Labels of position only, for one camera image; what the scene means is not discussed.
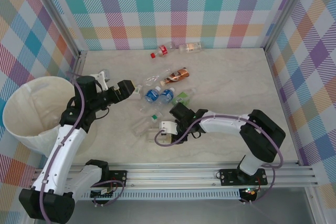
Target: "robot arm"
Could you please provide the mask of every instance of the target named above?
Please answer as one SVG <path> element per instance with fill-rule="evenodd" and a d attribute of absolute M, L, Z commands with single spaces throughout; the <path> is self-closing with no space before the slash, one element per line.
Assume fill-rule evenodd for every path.
<path fill-rule="evenodd" d="M 251 121 L 262 128 L 279 148 L 285 139 L 285 132 L 260 110 L 253 110 L 251 114 L 224 115 L 208 110 L 198 110 L 196 113 L 181 103 L 173 107 L 170 113 L 176 118 L 173 122 L 162 122 L 160 124 L 161 134 L 172 134 L 172 143 L 179 140 L 188 128 L 197 120 L 189 133 L 223 132 L 240 135 L 251 153 L 244 156 L 237 167 L 237 174 L 241 174 L 247 180 L 253 176 L 263 163 L 274 161 L 277 151 L 270 141 L 261 134 L 254 126 L 246 121 Z M 186 135 L 178 144 L 187 141 Z"/>
<path fill-rule="evenodd" d="M 135 89 L 129 80 L 119 82 L 118 89 L 107 88 L 105 80 L 104 71 L 95 76 L 82 76 L 76 80 L 84 96 L 83 115 L 74 131 L 63 142 L 77 121 L 82 107 L 79 91 L 75 88 L 75 97 L 70 99 L 66 110 L 61 115 L 61 127 L 47 164 L 32 188 L 22 189 L 19 195 L 19 201 L 31 218 L 44 220 L 39 204 L 39 195 L 43 193 L 43 205 L 48 218 L 53 222 L 66 223 L 73 213 L 75 202 L 82 194 L 93 184 L 109 180 L 108 163 L 91 160 L 77 177 L 67 182 L 73 158 L 87 135 L 91 123 L 96 119 L 96 112 L 106 110 L 111 104 L 128 98 Z M 45 180 L 45 173 L 50 165 L 48 178 Z"/>

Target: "colorful plaid backdrop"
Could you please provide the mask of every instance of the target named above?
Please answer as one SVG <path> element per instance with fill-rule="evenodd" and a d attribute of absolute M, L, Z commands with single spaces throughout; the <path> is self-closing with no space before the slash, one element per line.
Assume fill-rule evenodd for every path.
<path fill-rule="evenodd" d="M 336 219 L 336 0 L 300 0 L 269 54 L 303 163 Z"/>
<path fill-rule="evenodd" d="M 18 194 L 41 160 L 5 130 L 4 105 L 34 78 L 64 77 L 74 60 L 40 0 L 0 0 L 0 224 L 18 222 Z"/>
<path fill-rule="evenodd" d="M 54 1 L 77 39 L 59 0 Z M 260 47 L 284 2 L 66 0 L 90 50 L 152 49 L 170 40 L 177 45 L 203 41 L 208 48 Z"/>

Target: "black bracket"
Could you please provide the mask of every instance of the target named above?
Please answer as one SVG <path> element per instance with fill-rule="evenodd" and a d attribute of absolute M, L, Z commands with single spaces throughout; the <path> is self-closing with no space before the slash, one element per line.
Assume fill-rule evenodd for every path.
<path fill-rule="evenodd" d="M 127 171 L 126 170 L 110 170 L 108 180 L 119 180 L 119 181 L 122 181 L 124 183 L 124 185 L 126 186 Z M 91 190 L 90 198 L 95 198 L 96 197 L 96 202 L 98 204 L 105 204 L 105 203 L 108 202 L 108 200 L 102 200 L 102 199 L 113 197 L 114 190 L 117 187 L 121 188 L 122 186 L 118 183 L 106 183 L 106 184 L 103 184 L 103 185 L 100 185 L 100 186 L 97 186 L 97 187 L 106 187 L 107 192 L 104 193 L 102 190 Z"/>
<path fill-rule="evenodd" d="M 221 169 L 219 170 L 218 178 L 221 180 L 220 184 L 222 186 L 265 186 L 268 184 L 265 169 L 258 169 L 255 175 L 251 176 L 251 179 L 246 183 L 242 183 L 238 179 L 237 169 Z"/>

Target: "laundry basket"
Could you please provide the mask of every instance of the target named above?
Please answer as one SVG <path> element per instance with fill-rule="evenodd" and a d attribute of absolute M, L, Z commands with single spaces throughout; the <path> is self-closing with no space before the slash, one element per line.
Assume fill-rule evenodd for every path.
<path fill-rule="evenodd" d="M 22 85 L 8 99 L 3 112 L 6 129 L 29 149 L 49 156 L 55 144 L 61 114 L 75 95 L 73 85 L 60 77 L 40 77 Z M 93 123 L 77 153 L 94 142 Z"/>

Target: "table surface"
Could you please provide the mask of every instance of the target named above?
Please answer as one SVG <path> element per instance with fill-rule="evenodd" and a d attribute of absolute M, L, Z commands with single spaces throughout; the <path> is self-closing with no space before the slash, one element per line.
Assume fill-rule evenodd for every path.
<path fill-rule="evenodd" d="M 169 66 L 176 70 L 186 67 L 190 76 L 171 85 L 179 94 L 196 88 L 197 93 L 188 107 L 195 112 L 208 109 L 225 114 L 248 114 L 260 109 L 286 133 L 280 148 L 286 161 L 297 161 L 297 154 L 269 66 L 260 48 L 206 49 L 197 54 L 180 55 L 172 52 L 165 58 L 151 59 L 151 50 L 90 51 L 83 73 L 110 70 L 109 86 L 128 79 L 134 82 L 153 75 Z M 135 137 L 130 127 L 144 115 L 139 101 L 125 100 L 110 107 L 110 113 L 97 120 L 97 137 L 92 146 L 75 157 L 74 163 L 100 159 L 109 163 L 199 163 L 240 161 L 249 152 L 239 136 L 206 133 L 201 138 L 172 147 L 159 147 L 142 137 Z M 164 120 L 172 120 L 171 105 L 164 110 Z"/>

